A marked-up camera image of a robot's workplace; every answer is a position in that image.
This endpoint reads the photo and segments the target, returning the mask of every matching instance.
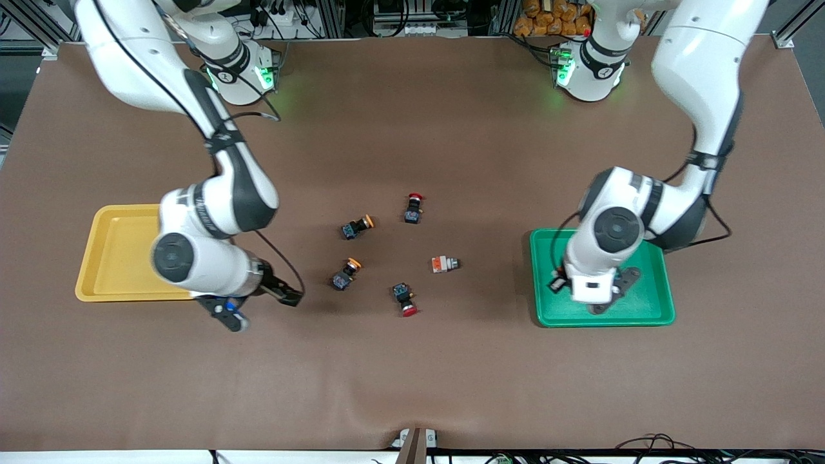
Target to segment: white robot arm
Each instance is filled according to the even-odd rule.
[[[624,168],[596,176],[564,255],[575,301],[611,302],[617,267],[643,239],[673,250],[701,232],[742,112],[739,63],[767,3],[683,0],[674,12],[653,57],[653,76],[693,122],[695,141],[685,176],[678,187]]]
[[[278,194],[218,93],[177,55],[153,2],[79,0],[75,13],[106,88],[135,107],[188,115],[219,168],[213,177],[161,200],[160,235],[152,252],[158,275],[191,291],[232,331],[248,326],[237,308],[251,294],[265,291],[297,305],[301,291],[230,242],[236,234],[269,225]]]

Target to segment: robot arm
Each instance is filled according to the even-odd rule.
[[[267,262],[229,242],[269,225],[278,195],[218,93],[177,55],[153,2],[79,0],[75,12],[106,88],[135,107],[188,115],[219,168],[213,177],[163,197],[153,246],[158,275],[192,292],[234,331],[248,321],[229,305],[239,307],[259,289],[297,305],[301,292],[277,279]]]
[[[168,16],[169,26],[199,50],[206,70],[224,100],[250,105],[275,86],[272,50],[253,40],[241,40],[218,12],[241,0],[154,0]]]
[[[701,232],[742,111],[739,62],[767,3],[684,0],[675,11],[653,58],[653,76],[694,125],[685,177],[676,187],[624,168],[596,176],[564,256],[575,301],[609,303],[616,268],[643,239],[673,250]]]
[[[584,102],[607,97],[625,69],[625,58],[641,32],[635,10],[671,10],[681,0],[589,0],[596,23],[587,40],[560,45],[573,58],[566,72],[557,73],[556,84]]]

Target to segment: black strap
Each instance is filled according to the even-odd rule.
[[[204,58],[198,49],[191,49],[191,52],[197,57]],[[249,52],[249,48],[242,41],[239,41],[238,47],[236,47],[229,56],[215,59],[210,57],[209,59],[204,59],[204,62],[214,73],[226,72],[228,69],[232,80],[227,82],[221,79],[221,82],[234,83],[238,80],[237,76],[249,65],[251,57],[252,55]]]
[[[200,6],[200,0],[173,0],[173,3],[184,13],[188,13]]]
[[[616,71],[621,68],[624,61],[619,60],[613,64],[602,63],[598,59],[593,58],[593,55],[587,51],[587,47],[583,46],[580,55],[582,56],[582,63],[585,67],[593,72],[593,77],[599,80],[609,79]]]
[[[613,57],[619,57],[619,56],[628,54],[630,49],[633,48],[633,46],[630,46],[630,47],[628,47],[624,50],[611,50],[609,48],[606,48],[604,46],[599,45],[599,43],[596,42],[596,39],[593,39],[593,36],[590,36],[590,37],[587,38],[586,45],[590,45],[591,47],[593,47],[593,49],[595,51],[603,54],[604,56],[613,56]]]
[[[225,127],[219,127],[209,140],[204,142],[206,150],[209,154],[215,156],[218,152],[225,150],[236,144],[243,143],[243,135],[239,130],[227,130]]]
[[[690,154],[687,155],[687,163],[688,164],[693,164],[695,166],[699,166],[699,168],[703,171],[709,171],[710,170],[710,171],[717,171],[717,172],[721,173],[722,168],[724,167],[724,165],[727,161],[728,161],[727,154],[715,155],[715,154],[709,154],[709,153],[702,153],[702,152],[699,152],[699,151],[691,151]]]
[[[195,205],[195,213],[198,215],[198,220],[206,228],[206,231],[209,232],[210,235],[219,240],[228,239],[232,236],[219,229],[217,224],[215,224],[215,221],[212,219],[212,215],[209,214],[208,210],[206,210],[203,182],[195,185],[195,190],[192,192],[192,202]]]
[[[653,179],[653,187],[651,187],[650,189],[650,197],[648,197],[648,203],[644,205],[644,211],[642,211],[642,216],[640,217],[645,229],[648,228],[650,220],[653,219],[653,215],[659,208],[659,201],[662,200],[663,189],[664,186],[662,185],[662,183],[656,179]]]

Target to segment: yellow tray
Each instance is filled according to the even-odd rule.
[[[74,294],[80,301],[191,300],[149,262],[159,205],[103,206],[92,222]]]

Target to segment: electrical wire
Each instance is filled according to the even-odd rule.
[[[256,26],[252,28],[252,31],[250,31],[246,27],[242,27],[240,24],[241,20],[239,19],[235,19],[235,21],[232,21],[232,28],[235,30],[235,32],[238,32],[238,29],[240,29],[241,31],[243,31],[243,33],[238,32],[239,35],[246,35],[249,38],[253,38],[255,36],[255,31],[257,31]]]
[[[268,120],[271,120],[271,121],[278,121],[278,119],[276,119],[275,116],[273,116],[271,114],[268,114],[268,113],[262,113],[260,111],[244,111],[244,112],[240,112],[240,113],[235,113],[235,114],[231,115],[230,117],[222,120],[218,124],[218,127],[214,130],[214,133],[212,134],[211,138],[213,139],[219,132],[222,132],[224,130],[224,128],[226,128],[226,123],[227,122],[235,121],[236,119],[240,119],[242,117],[247,117],[247,116],[260,116],[264,119],[268,119]]]
[[[190,44],[190,49],[191,49],[191,52],[192,52],[192,54],[193,54],[194,56],[198,56],[198,57],[200,57],[200,58],[201,58],[201,59],[203,59],[203,60],[204,60],[207,64],[212,64],[212,65],[214,65],[214,66],[216,66],[216,67],[220,68],[220,70],[224,71],[225,73],[230,73],[230,74],[232,74],[232,75],[233,75],[233,76],[234,76],[237,80],[239,80],[239,81],[241,81],[241,82],[243,82],[243,83],[247,84],[247,85],[249,86],[249,88],[251,88],[251,89],[252,89],[252,90],[253,90],[253,91],[254,91],[254,92],[258,95],[258,97],[259,97],[261,100],[263,100],[263,101],[264,101],[264,103],[266,103],[266,105],[269,107],[270,111],[272,111],[272,115],[273,115],[273,116],[275,116],[275,117],[277,117],[277,118],[278,118],[278,121],[280,121],[280,120],[281,120],[281,115],[278,113],[278,110],[276,110],[276,109],[275,109],[275,106],[274,106],[274,105],[272,105],[272,102],[270,102],[270,101],[269,101],[269,99],[268,99],[268,98],[266,98],[266,95],[265,95],[265,94],[266,94],[266,93],[269,93],[269,91],[266,91],[266,92],[261,92],[260,90],[258,90],[258,89],[257,89],[257,87],[255,87],[255,86],[254,86],[251,82],[249,82],[249,81],[248,81],[248,80],[247,80],[244,76],[242,76],[240,73],[238,73],[238,72],[234,71],[233,69],[229,69],[229,68],[227,68],[226,66],[224,66],[224,65],[222,65],[222,64],[220,64],[220,63],[218,63],[217,61],[215,61],[215,59],[214,59],[214,58],[211,58],[211,57],[209,57],[207,54],[205,54],[204,52],[200,51],[200,50],[199,50],[199,49],[198,49],[198,48],[197,48],[194,44]]]
[[[275,18],[272,16],[272,14],[271,14],[271,13],[269,13],[269,10],[267,10],[267,9],[266,9],[266,7],[262,8],[262,10],[263,10],[263,12],[265,12],[265,13],[266,13],[266,15],[267,15],[267,16],[269,16],[269,22],[271,22],[271,23],[272,23],[272,25],[275,27],[275,30],[278,32],[278,36],[280,37],[280,39],[281,39],[281,40],[285,40],[285,39],[284,39],[284,35],[283,35],[283,34],[281,34],[281,29],[280,29],[280,28],[278,27],[278,25],[275,23]]]
[[[303,0],[293,0],[292,5],[295,7],[295,14],[298,15],[298,18],[301,20],[301,24],[307,28],[307,31],[309,31],[309,33],[316,39],[322,39],[323,36],[317,29],[315,29],[315,25],[309,19],[310,16],[309,13],[307,13],[306,4]]]
[[[290,260],[287,259],[286,256],[284,256],[284,254],[281,253],[281,251],[264,234],[262,234],[260,230],[256,230],[255,234],[257,234],[257,236],[260,237],[261,240],[264,241],[264,243],[269,245],[269,248],[271,248],[272,251],[274,251],[284,262],[284,264],[286,264],[286,266],[292,271],[292,273],[295,275],[295,279],[298,280],[298,286],[300,286],[301,294],[306,296],[306,286],[304,285],[304,279],[301,278],[301,274],[298,272],[298,269],[295,269],[295,266],[292,265],[292,262],[290,262]]]
[[[4,26],[4,25],[3,25],[3,22],[4,22],[6,19],[8,19],[8,22],[7,22],[7,23],[6,23],[6,25]],[[2,17],[0,17],[0,29],[2,29],[2,30],[0,31],[0,36],[2,36],[3,34],[5,34],[5,33],[8,31],[9,26],[11,26],[11,25],[12,25],[12,18],[11,18],[11,17],[9,17],[9,16],[6,16],[6,13],[3,13],[3,14],[2,14]]]
[[[724,228],[725,233],[722,235],[718,235],[716,237],[712,237],[710,239],[702,239],[693,242],[691,244],[688,244],[685,248],[695,247],[696,245],[709,244],[710,242],[718,242],[733,235],[733,231],[731,230],[728,223],[722,219],[718,212],[716,212],[716,208],[714,208],[713,204],[710,202],[710,197],[703,196],[702,198],[705,200],[705,206],[707,206],[708,210],[710,211],[710,214],[713,215],[714,219],[716,219],[716,222],[718,222],[719,225],[721,225]]]
[[[541,55],[538,54],[538,52],[541,51],[549,55],[549,47],[544,49],[536,45],[531,45],[527,42],[527,39],[519,39],[518,37],[514,36],[513,34],[510,34],[509,32],[498,32],[496,33],[496,36],[505,36],[510,40],[516,42],[521,48],[524,48],[527,51],[529,51],[530,55],[532,55],[536,61],[541,63],[543,66],[546,66],[547,68],[556,69],[559,67],[557,64],[552,64],[549,61],[545,61],[543,58],[541,58]]]
[[[361,4],[361,25],[364,27],[364,31],[366,31],[367,35],[370,37],[378,37],[378,34],[375,34],[373,30],[373,24],[370,24],[370,18],[372,17],[375,19],[375,14],[370,13],[369,5],[373,4],[373,0],[364,0],[364,3]],[[410,18],[410,4],[409,0],[398,0],[398,9],[400,13],[398,14],[398,27],[395,28],[395,31],[390,34],[388,37],[395,37],[404,30],[404,27],[407,26]]]
[[[467,17],[467,13],[469,11],[469,3],[461,3],[464,4],[464,10],[452,10],[453,12],[457,12],[455,15],[450,14],[450,10],[447,9],[447,0],[434,0],[430,10],[432,11],[432,14],[434,14],[441,21],[461,21]]]
[[[569,224],[570,221],[578,216],[580,212],[581,211],[576,211],[565,219],[564,222],[562,222],[562,224],[556,229],[556,232],[553,234],[553,238],[550,240],[550,262],[555,266],[554,269],[559,273],[563,272],[564,259],[562,258],[562,260],[559,261],[559,265],[556,266],[556,241],[559,240],[559,236],[561,235],[564,226]]]
[[[687,168],[687,164],[688,164],[688,163],[687,163],[687,161],[685,161],[684,163],[682,163],[682,164],[681,164],[681,166],[679,167],[679,169],[677,169],[677,170],[676,170],[673,174],[671,174],[671,175],[667,176],[667,178],[666,178],[666,179],[664,179],[664,180],[662,180],[662,182],[664,182],[664,183],[668,183],[668,182],[670,182],[671,180],[675,179],[675,178],[676,178],[679,174],[681,174],[681,173],[682,173],[682,171],[684,171],[684,170],[685,170],[685,168]]]
[[[639,438],[633,438],[631,440],[626,440],[626,441],[623,441],[622,443],[619,443],[618,445],[616,445],[614,447],[614,449],[620,449],[620,448],[625,447],[625,446],[627,446],[631,443],[642,442],[642,441],[647,441],[647,440],[650,440],[651,443],[655,443],[657,440],[664,440],[664,441],[670,443],[670,448],[671,449],[675,448],[676,445],[679,445],[681,447],[686,447],[686,448],[689,448],[689,449],[696,449],[696,448],[692,447],[691,445],[689,445],[687,443],[678,442],[678,441],[674,440],[673,438],[670,438],[670,435],[667,435],[666,433],[654,433],[649,437],[639,437]]]

